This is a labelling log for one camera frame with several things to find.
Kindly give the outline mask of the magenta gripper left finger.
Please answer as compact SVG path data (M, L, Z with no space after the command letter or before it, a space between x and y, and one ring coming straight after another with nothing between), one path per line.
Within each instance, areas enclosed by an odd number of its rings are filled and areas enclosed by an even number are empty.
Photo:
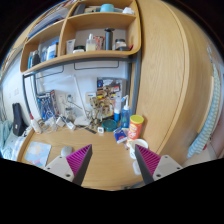
M74 184L78 186L82 184L91 157L92 145L87 145L66 157L66 160L74 174Z

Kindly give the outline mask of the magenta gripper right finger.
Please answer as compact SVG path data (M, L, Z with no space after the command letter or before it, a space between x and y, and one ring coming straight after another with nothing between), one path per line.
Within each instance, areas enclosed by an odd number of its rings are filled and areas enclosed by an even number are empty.
M153 182L153 174L160 162L161 157L142 146L135 148L135 156L145 184Z

